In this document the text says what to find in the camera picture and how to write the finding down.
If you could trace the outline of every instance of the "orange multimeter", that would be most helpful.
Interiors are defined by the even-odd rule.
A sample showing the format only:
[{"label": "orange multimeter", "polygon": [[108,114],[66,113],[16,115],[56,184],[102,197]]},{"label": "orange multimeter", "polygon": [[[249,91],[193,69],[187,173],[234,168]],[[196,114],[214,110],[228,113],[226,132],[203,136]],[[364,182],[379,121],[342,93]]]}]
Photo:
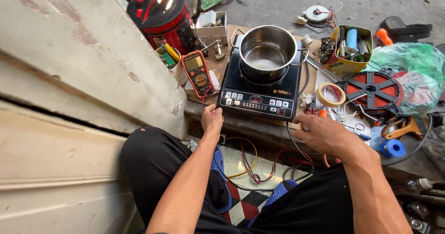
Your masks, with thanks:
[{"label": "orange multimeter", "polygon": [[209,69],[201,51],[196,50],[182,56],[181,64],[199,98],[202,98],[204,95],[210,95],[215,91],[215,87],[210,79]]}]

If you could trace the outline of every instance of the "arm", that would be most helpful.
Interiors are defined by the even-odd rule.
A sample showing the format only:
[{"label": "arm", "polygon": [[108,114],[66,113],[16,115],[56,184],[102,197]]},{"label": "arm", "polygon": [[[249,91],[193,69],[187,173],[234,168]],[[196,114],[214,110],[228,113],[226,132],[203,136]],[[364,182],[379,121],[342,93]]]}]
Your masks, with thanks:
[{"label": "arm", "polygon": [[298,115],[294,123],[304,123],[310,129],[293,131],[295,138],[342,160],[353,201],[356,234],[413,233],[386,181],[376,151],[330,118]]},{"label": "arm", "polygon": [[223,125],[222,109],[204,109],[203,138],[195,151],[176,172],[151,217],[147,234],[193,233],[203,207],[209,180],[210,163]]}]

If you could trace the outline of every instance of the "red digital display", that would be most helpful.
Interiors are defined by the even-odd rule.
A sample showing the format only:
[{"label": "red digital display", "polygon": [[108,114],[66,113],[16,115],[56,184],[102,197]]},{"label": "red digital display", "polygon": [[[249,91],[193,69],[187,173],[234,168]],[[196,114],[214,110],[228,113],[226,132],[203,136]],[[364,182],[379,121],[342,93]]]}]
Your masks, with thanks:
[{"label": "red digital display", "polygon": [[263,100],[262,98],[257,98],[257,97],[252,97],[251,96],[251,99],[250,99],[252,102],[258,102],[258,103],[261,103],[261,101]]}]

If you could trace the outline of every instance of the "measuring tape ruler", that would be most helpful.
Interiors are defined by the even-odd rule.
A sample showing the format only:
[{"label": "measuring tape ruler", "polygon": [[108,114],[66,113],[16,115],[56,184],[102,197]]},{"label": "measuring tape ruler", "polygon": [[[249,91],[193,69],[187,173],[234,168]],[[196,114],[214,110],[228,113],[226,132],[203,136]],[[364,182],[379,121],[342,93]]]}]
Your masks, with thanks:
[{"label": "measuring tape ruler", "polygon": [[310,65],[314,66],[319,71],[321,71],[323,74],[325,74],[332,81],[334,81],[334,82],[342,82],[342,81],[344,81],[343,77],[337,77],[332,71],[326,69],[319,62],[315,61],[315,59],[313,59],[311,57],[308,57],[307,62],[310,63]]},{"label": "measuring tape ruler", "polygon": [[[323,89],[332,90],[335,95],[338,97],[338,101],[330,101],[323,95]],[[346,100],[346,95],[344,94],[344,91],[338,87],[337,85],[333,83],[324,83],[318,87],[318,89],[315,91],[315,96],[317,97],[318,101],[324,106],[327,106],[329,108],[335,108]]]}]

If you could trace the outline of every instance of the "cooktop control panel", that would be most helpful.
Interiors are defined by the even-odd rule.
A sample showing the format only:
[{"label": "cooktop control panel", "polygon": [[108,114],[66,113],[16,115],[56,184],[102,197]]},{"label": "cooktop control panel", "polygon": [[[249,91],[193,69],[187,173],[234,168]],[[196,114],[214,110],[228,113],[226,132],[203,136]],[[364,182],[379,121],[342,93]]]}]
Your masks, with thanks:
[{"label": "cooktop control panel", "polygon": [[294,110],[294,101],[292,100],[239,90],[223,89],[219,104],[223,109],[228,106],[232,111],[236,108],[239,112],[263,116],[267,115],[267,117],[285,121],[295,116],[292,113]]}]

